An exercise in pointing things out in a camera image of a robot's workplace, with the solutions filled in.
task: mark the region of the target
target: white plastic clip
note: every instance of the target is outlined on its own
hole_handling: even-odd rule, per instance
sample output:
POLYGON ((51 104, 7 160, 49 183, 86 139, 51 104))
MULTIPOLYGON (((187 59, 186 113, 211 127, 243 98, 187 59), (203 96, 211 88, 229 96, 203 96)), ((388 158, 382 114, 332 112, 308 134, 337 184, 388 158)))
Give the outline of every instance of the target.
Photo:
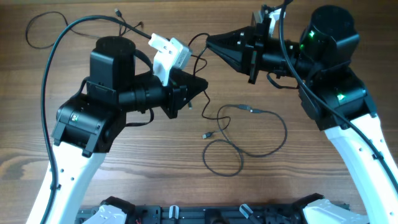
POLYGON ((148 44, 157 50, 154 57, 154 75, 159 77, 163 86, 169 83, 170 70, 183 70, 191 57, 192 50, 176 38, 168 41, 157 34, 152 34, 148 44))
POLYGON ((271 13, 268 15, 268 17, 271 19, 271 22, 270 22, 270 24, 269 24, 269 33, 268 33, 268 36, 269 36, 269 37, 272 37, 272 35, 274 34, 274 29, 275 29, 276 21, 278 21, 279 18, 280 18, 280 9, 277 9, 277 10, 271 12, 271 13))

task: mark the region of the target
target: wooden table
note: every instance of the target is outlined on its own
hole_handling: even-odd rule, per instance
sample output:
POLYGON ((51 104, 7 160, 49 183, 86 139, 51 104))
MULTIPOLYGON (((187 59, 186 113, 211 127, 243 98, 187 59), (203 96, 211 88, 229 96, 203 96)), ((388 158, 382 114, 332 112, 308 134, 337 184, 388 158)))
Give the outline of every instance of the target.
MULTIPOLYGON (((48 164, 40 120, 40 85, 50 49, 30 48, 24 40, 28 21, 45 11, 63 12, 69 21, 90 14, 113 16, 120 8, 130 24, 144 21, 146 33, 177 37, 188 42, 199 32, 222 34, 250 24, 252 11, 263 1, 137 2, 109 4, 59 4, 0 7, 0 223, 24 223, 40 189, 48 164)), ((268 1, 277 5, 280 1, 268 1)), ((324 4, 350 10, 361 35, 351 67, 368 86, 382 121, 389 149, 398 159, 398 29, 396 1, 295 1, 288 7, 285 38, 297 41, 311 13, 324 4)), ((36 21, 30 33, 32 43, 45 45, 64 28, 59 16, 36 21)), ((93 35, 116 35, 118 26, 94 21, 76 30, 93 35)), ((150 58, 155 50, 147 39, 132 32, 138 49, 150 58)), ((192 45, 201 50, 204 38, 192 45)), ((47 83, 47 114, 51 131, 58 107, 77 91, 89 74, 89 56, 95 40, 67 34, 50 69, 47 83)), ((126 128, 115 140, 111 152, 97 171, 83 201, 98 205, 110 195, 137 205, 239 205, 245 203, 293 202, 318 192, 333 202, 351 204, 365 213, 362 201, 340 155, 315 123, 304 113, 297 91, 277 90, 261 72, 256 85, 236 73, 212 52, 209 64, 198 75, 209 81, 212 101, 206 114, 214 116, 227 103, 245 103, 279 113, 286 121, 286 145, 276 154, 255 159, 245 157, 242 173, 225 178, 213 175, 202 163, 201 154, 211 141, 201 135, 216 129, 216 123, 201 118, 206 103, 203 94, 184 108, 177 119, 168 119, 160 108, 155 121, 140 128, 126 128)), ((192 71, 193 60, 186 71, 192 71)), ((147 68, 138 63, 136 73, 147 68)), ((283 78, 283 84, 294 80, 283 78)), ((248 114, 227 109, 233 117, 228 135, 253 153, 270 151, 283 138, 283 127, 271 115, 248 114)), ((128 114, 129 121, 148 120, 148 114, 128 114)), ((206 155, 209 165, 221 172, 238 168, 236 154, 225 144, 216 144, 206 155)))

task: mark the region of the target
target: black cable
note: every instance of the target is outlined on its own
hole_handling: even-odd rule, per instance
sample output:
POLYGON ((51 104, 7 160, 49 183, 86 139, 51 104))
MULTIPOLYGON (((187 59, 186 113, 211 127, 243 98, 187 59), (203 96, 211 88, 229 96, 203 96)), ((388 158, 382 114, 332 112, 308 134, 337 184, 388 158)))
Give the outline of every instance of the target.
MULTIPOLYGON (((199 37, 199 36, 201 36, 201 35, 207 35, 208 37, 210 36, 210 35, 207 34, 207 33, 200 33, 200 34, 197 34, 196 36, 194 36, 194 37, 192 38, 192 40, 189 42, 188 46, 190 46, 190 45, 192 44, 192 42, 193 42, 197 37, 199 37)), ((206 64, 205 64, 201 69, 196 70, 198 61, 199 61, 199 59, 202 59, 201 56, 203 55, 203 53, 205 52, 206 49, 207 49, 207 46, 205 46, 205 48, 203 48, 203 50, 199 53, 198 56, 193 55, 193 57, 196 57, 196 58, 197 58, 197 60, 196 60, 196 62, 195 62, 195 65, 193 66, 193 76, 195 76, 195 74, 198 73, 200 70, 204 69, 204 68, 206 67, 206 65, 207 65, 207 60, 205 60, 206 64)), ((257 157, 257 158, 258 158, 258 157, 266 157, 266 156, 269 156, 269 155, 275 153, 276 151, 278 151, 278 150, 286 143, 286 140, 287 140, 287 127, 286 127, 286 124, 285 124, 285 121, 283 120, 283 118, 280 117, 277 113, 274 113, 274 112, 271 112, 271 111, 258 110, 258 109, 253 109, 253 110, 252 110, 251 107, 249 107, 249 106, 247 106, 247 105, 224 105, 224 106, 222 106, 222 107, 218 110, 218 112, 217 112, 217 117, 215 117, 215 118, 207 117, 207 116, 205 116, 205 110, 206 110, 207 106, 210 104, 210 101, 211 101, 211 100, 210 100, 210 97, 207 95, 207 92, 206 92, 206 91, 203 91, 203 93, 204 93, 205 96, 207 97, 208 102, 207 102, 207 104, 205 105, 205 107, 203 108, 203 110, 202 110, 202 112, 201 112, 201 116, 202 116, 202 118, 205 118, 205 119, 217 121, 217 125, 218 125, 218 128, 219 128, 219 130, 217 130, 217 131, 212 131, 212 132, 209 132, 209 133, 204 134, 204 135, 203 135, 203 139, 208 138, 208 137, 210 137, 211 135, 213 135, 214 133, 217 133, 217 132, 221 132, 221 133, 223 134, 224 138, 225 138, 225 140, 224 140, 224 139, 216 139, 216 140, 213 140, 213 141, 209 142, 209 143, 205 146, 205 148, 204 148, 204 150, 203 150, 203 153, 202 153, 202 160, 203 160, 203 163, 204 163, 204 165, 206 166, 206 168, 207 168, 208 170, 212 171, 212 173, 214 173, 214 174, 216 174, 216 175, 219 175, 219 176, 222 176, 222 177, 233 177, 233 176, 236 176, 236 175, 238 175, 238 174, 243 170, 243 164, 244 164, 243 154, 246 154, 246 155, 248 155, 248 156, 250 156, 250 157, 257 157), (241 109, 241 110, 250 110, 252 113, 270 113, 270 114, 273 114, 273 115, 277 116, 277 117, 282 121, 282 124, 284 125, 284 129, 285 129, 285 137, 284 137, 284 140, 282 141, 282 143, 280 144, 280 146, 278 146, 276 149, 274 149, 273 151, 268 152, 268 153, 266 153, 266 154, 260 154, 260 155, 251 154, 251 153, 249 153, 249 152, 246 152, 246 151, 240 149, 240 148, 239 148, 237 145, 235 145, 231 140, 229 140, 229 139, 227 138, 227 136, 225 135, 225 133, 224 133, 224 130, 225 130, 226 128, 228 128, 229 124, 231 123, 231 117, 230 117, 230 116, 224 116, 224 117, 221 117, 221 118, 220 118, 220 111, 221 111, 223 108, 225 108, 225 107, 235 107, 235 108, 238 108, 238 109, 241 109), (227 123, 226 126, 223 127, 223 128, 222 128, 221 125, 220 125, 220 120, 221 120, 221 119, 228 119, 228 123, 227 123), (239 160, 240 160, 238 171, 236 171, 236 172, 233 173, 233 174, 222 174, 222 173, 219 173, 219 172, 214 171, 212 168, 209 167, 209 165, 206 163, 205 154, 206 154, 207 149, 208 149, 213 143, 215 143, 215 142, 225 142, 225 143, 228 143, 228 144, 230 144, 231 146, 233 146, 234 149, 238 152, 238 154, 239 154, 239 160)))
MULTIPOLYGON (((199 33, 199 34, 195 35, 194 37, 192 37, 191 41, 188 43, 188 47, 191 46, 192 42, 193 42, 196 38, 198 38, 198 37, 200 37, 200 36, 202 36, 202 35, 206 35, 207 37, 210 36, 210 34, 208 34, 208 33, 199 33)), ((196 73, 200 72, 201 70, 203 70, 203 69, 207 66, 207 60, 204 59, 204 58, 201 58, 201 56, 203 55, 203 53, 204 53, 204 51, 205 51, 206 49, 207 49, 207 47, 205 46, 205 48, 200 52, 200 54, 199 54, 198 56, 196 56, 196 55, 191 55, 192 57, 196 57, 196 58, 197 58, 197 60, 196 60, 196 62, 195 62, 195 65, 193 66, 193 75, 194 75, 194 76, 195 76, 196 73), (202 66, 202 68, 199 68, 198 70, 196 70, 199 60, 205 61, 205 64, 204 64, 204 66, 202 66)), ((202 112, 201 112, 201 117, 202 117, 202 118, 205 118, 205 119, 209 119, 209 120, 218 120, 218 119, 227 119, 227 118, 228 118, 228 123, 227 123, 227 125, 223 128, 223 130, 225 130, 226 128, 228 128, 228 126, 229 126, 229 124, 230 124, 230 122, 231 122, 231 117, 230 117, 230 116, 224 116, 224 117, 222 117, 222 118, 211 118, 211 117, 205 116, 205 110, 206 110, 207 106, 210 104, 210 101, 211 101, 211 100, 210 100, 210 97, 207 95, 207 92, 206 92, 205 90, 203 91, 203 93, 205 94, 205 96, 206 96, 206 98, 207 98, 208 101, 207 101, 205 107, 203 108, 203 110, 202 110, 202 112)), ((217 133, 217 132, 220 132, 220 130, 218 130, 218 131, 212 131, 212 132, 206 133, 206 134, 209 135, 209 136, 207 136, 206 138, 210 137, 213 133, 217 133)))
POLYGON ((276 88, 278 88, 278 89, 283 89, 283 88, 285 88, 285 89, 288 89, 288 90, 297 90, 297 89, 299 88, 299 84, 297 84, 296 87, 294 87, 294 86, 281 86, 280 84, 278 84, 277 82, 275 82, 275 80, 273 80, 273 79, 271 78, 271 76, 269 75, 270 73, 271 73, 271 72, 267 73, 267 79, 268 79, 268 81, 269 81, 274 87, 276 87, 276 88))
POLYGON ((149 59, 149 57, 146 54, 144 54, 142 51, 138 50, 138 49, 136 49, 135 55, 136 55, 136 57, 138 59, 140 59, 142 62, 144 62, 149 67, 149 71, 148 72, 150 74, 153 74, 154 66, 153 66, 151 60, 149 59))
MULTIPOLYGON (((202 35, 206 35, 207 37, 210 36, 210 34, 208 34, 208 33, 200 33, 200 34, 197 34, 197 35, 195 35, 194 37, 192 37, 191 41, 188 43, 188 47, 191 46, 192 42, 193 42, 196 38, 198 38, 198 37, 200 37, 200 36, 202 36, 202 35)), ((192 55, 193 57, 196 57, 196 58, 197 58, 197 60, 195 61, 195 65, 193 66, 193 74, 192 74, 193 77, 195 77, 195 76, 196 76, 196 73, 199 72, 200 70, 204 69, 204 68, 206 67, 206 65, 207 65, 207 61, 206 61, 206 65, 204 65, 201 69, 196 70, 197 65, 198 65, 198 61, 199 61, 200 57, 203 55, 203 53, 205 53, 205 50, 206 50, 206 49, 207 49, 207 45, 205 45, 205 48, 203 48, 203 50, 199 53, 198 56, 192 55)))
POLYGON ((214 174, 216 174, 216 175, 220 175, 220 176, 222 176, 222 177, 233 177, 233 176, 235 176, 235 175, 238 175, 238 174, 243 170, 243 164, 244 164, 244 161, 243 161, 243 154, 246 154, 246 155, 249 156, 249 157, 264 158, 264 157, 267 157, 267 156, 269 156, 269 155, 271 155, 271 154, 277 152, 279 149, 281 149, 282 146, 286 143, 286 140, 287 140, 287 127, 286 127, 285 121, 283 120, 283 118, 282 118, 281 116, 279 116, 279 114, 277 114, 277 113, 275 113, 275 112, 272 112, 272 111, 264 111, 264 110, 259 110, 259 109, 253 109, 253 108, 251 108, 251 107, 248 106, 248 105, 224 105, 224 106, 222 106, 222 107, 219 108, 219 110, 218 110, 218 112, 217 112, 217 117, 216 117, 215 119, 217 120, 217 125, 218 125, 218 128, 219 128, 219 131, 223 134, 225 140, 224 140, 224 139, 216 139, 216 140, 214 140, 214 141, 209 142, 209 143, 205 146, 205 148, 204 148, 204 150, 203 150, 203 153, 202 153, 202 160, 203 160, 203 163, 205 164, 205 166, 206 166, 206 168, 207 168, 208 170, 210 170, 210 171, 212 171, 212 173, 214 173, 214 174), (222 129, 222 128, 221 128, 221 125, 220 125, 220 118, 219 118, 219 116, 220 116, 220 111, 221 111, 223 108, 227 108, 227 107, 230 107, 230 108, 237 108, 237 109, 241 109, 241 110, 247 110, 247 111, 250 111, 251 113, 257 113, 257 114, 261 114, 261 113, 270 113, 270 114, 273 114, 273 115, 277 116, 277 117, 280 119, 280 121, 282 122, 282 124, 283 124, 283 126, 284 126, 284 129, 285 129, 285 137, 284 137, 284 140, 282 141, 282 143, 281 143, 277 148, 275 148, 275 149, 272 150, 271 152, 268 152, 268 153, 265 153, 265 154, 252 154, 252 153, 250 153, 250 152, 247 152, 247 151, 245 151, 245 150, 239 148, 237 145, 235 145, 235 144, 225 135, 224 129, 222 129), (214 171, 212 168, 210 168, 210 167, 208 166, 208 164, 206 163, 205 154, 206 154, 207 149, 208 149, 213 143, 215 143, 215 142, 226 142, 226 143, 230 144, 231 146, 233 146, 234 149, 238 152, 238 154, 239 154, 239 159, 240 159, 240 165, 239 165, 238 171, 236 171, 235 173, 232 173, 232 174, 222 174, 222 173, 219 173, 219 172, 214 171))
MULTIPOLYGON (((288 0, 288 1, 286 2, 286 5, 292 3, 292 1, 293 1, 293 0, 288 0)), ((284 4, 285 4, 285 3, 282 3, 282 4, 278 5, 278 6, 271 7, 272 12, 273 12, 273 11, 276 11, 276 10, 278 10, 278 9, 282 9, 282 7, 283 7, 284 4)))
POLYGON ((144 122, 144 123, 127 123, 126 127, 141 127, 144 125, 147 125, 151 122, 153 122, 154 118, 155 118, 155 113, 154 110, 152 108, 149 108, 149 113, 150 113, 150 118, 148 122, 144 122))
POLYGON ((72 29, 72 27, 74 27, 75 25, 81 23, 81 22, 85 22, 85 21, 93 21, 93 20, 97 20, 97 19, 104 19, 107 21, 111 21, 111 22, 115 22, 117 24, 121 24, 123 26, 126 26, 127 28, 133 30, 134 32, 138 33, 139 35, 150 39, 151 36, 135 29, 133 26, 122 22, 120 20, 118 20, 115 17, 110 17, 110 16, 86 16, 86 17, 82 17, 80 19, 77 19, 76 21, 72 22, 71 24, 69 24, 62 32, 61 34, 58 36, 58 38, 56 39, 56 41, 53 44, 53 48, 50 52, 50 56, 49 59, 47 60, 47 64, 45 66, 45 70, 44 70, 44 74, 43 74, 43 81, 42 81, 42 87, 41 87, 41 96, 40 96, 40 109, 41 109, 41 117, 42 117, 42 126, 43 126, 43 134, 44 134, 44 140, 45 140, 45 145, 47 148, 47 154, 49 155, 49 160, 50 160, 50 166, 51 166, 51 173, 52 173, 52 184, 51 184, 51 193, 50 193, 50 197, 49 197, 49 202, 47 204, 47 207, 45 209, 42 221, 40 222, 41 224, 44 224, 47 221, 47 218, 49 216, 50 210, 52 208, 53 205, 53 201, 55 198, 55 193, 56 193, 56 189, 58 186, 58 175, 57 175, 57 163, 55 161, 54 158, 54 153, 51 147, 51 143, 50 143, 50 138, 49 138, 49 131, 47 129, 47 120, 45 117, 45 87, 47 85, 47 77, 49 75, 49 70, 50 70, 50 66, 51 66, 51 62, 52 59, 54 57, 54 53, 55 50, 57 49, 61 39, 63 36, 65 36, 65 34, 70 31, 72 29))
MULTIPOLYGON (((66 26, 69 25, 69 23, 68 23, 68 21, 67 21, 67 18, 66 18, 61 12, 58 12, 58 11, 45 12, 45 13, 41 13, 41 14, 39 14, 39 15, 33 17, 33 18, 28 22, 28 24, 27 24, 27 26, 26 26, 26 29, 25 29, 25 40, 26 40, 27 44, 28 44, 29 46, 31 46, 32 48, 35 48, 35 49, 47 49, 47 48, 50 48, 50 47, 52 47, 52 46, 54 45, 54 43, 52 43, 52 44, 50 44, 50 45, 48 45, 48 46, 38 47, 38 46, 32 45, 31 42, 29 41, 29 31, 30 31, 30 28, 32 27, 33 23, 34 23, 38 18, 40 18, 40 17, 42 17, 42 16, 44 16, 44 15, 47 15, 47 14, 59 14, 59 15, 62 16, 63 20, 65 21, 65 25, 66 25, 66 26)), ((142 21, 139 22, 136 26, 134 26, 134 28, 136 28, 136 27, 138 27, 138 26, 143 26, 142 21)), ((130 29, 129 29, 128 31, 126 31, 127 27, 124 26, 124 32, 121 32, 122 27, 123 27, 123 26, 120 24, 120 25, 119 25, 119 36, 123 36, 124 34, 126 34, 127 32, 130 31, 130 29)), ((81 32, 77 32, 77 31, 74 31, 73 29, 71 29, 71 31, 74 32, 74 33, 77 34, 77 35, 82 36, 82 37, 87 37, 87 38, 92 38, 92 39, 100 39, 100 38, 101 38, 101 37, 96 36, 96 35, 90 35, 90 34, 84 34, 84 33, 81 33, 81 32)))
POLYGON ((71 99, 72 99, 72 98, 76 98, 76 97, 78 97, 78 96, 80 95, 80 93, 83 91, 83 89, 84 89, 84 87, 85 87, 85 85, 86 85, 86 82, 87 82, 87 80, 88 80, 89 78, 90 78, 90 77, 86 77, 86 78, 84 78, 84 79, 81 81, 79 90, 78 90, 73 96, 70 97, 71 99))
MULTIPOLYGON (((284 0, 283 6, 282 6, 282 9, 281 9, 281 12, 280 12, 281 15, 285 14, 286 7, 287 7, 289 1, 291 1, 291 0, 284 0)), ((279 44, 280 44, 280 48, 282 50, 282 53, 284 55, 285 61, 286 61, 287 65, 288 65, 288 68, 289 68, 291 74, 297 80, 297 83, 317 103, 322 105, 322 107, 324 107, 324 109, 326 109, 329 113, 334 114, 339 119, 344 121, 344 123, 346 123, 350 128, 352 128, 363 139, 363 141, 371 148, 372 152, 374 153, 375 159, 378 159, 380 161, 380 164, 384 168, 385 172, 387 173, 387 176, 390 178, 390 181, 391 181, 392 185, 394 186, 394 188, 395 188, 395 190, 396 190, 396 192, 398 194, 398 183, 397 183, 397 180, 395 179, 394 174, 391 172, 390 168, 388 167, 388 165, 386 164, 386 162, 384 160, 384 157, 378 151, 378 149, 363 134, 363 132, 361 130, 359 130, 351 121, 348 121, 343 115, 339 114, 339 112, 337 112, 334 109, 330 108, 323 100, 321 100, 316 94, 314 94, 314 92, 311 89, 309 89, 308 86, 306 86, 306 84, 303 82, 303 80, 300 78, 300 76, 298 75, 298 73, 294 69, 294 66, 292 65, 292 62, 290 61, 289 56, 287 55, 286 46, 285 46, 285 42, 284 42, 284 17, 283 16, 280 17, 280 21, 279 21, 279 44)))

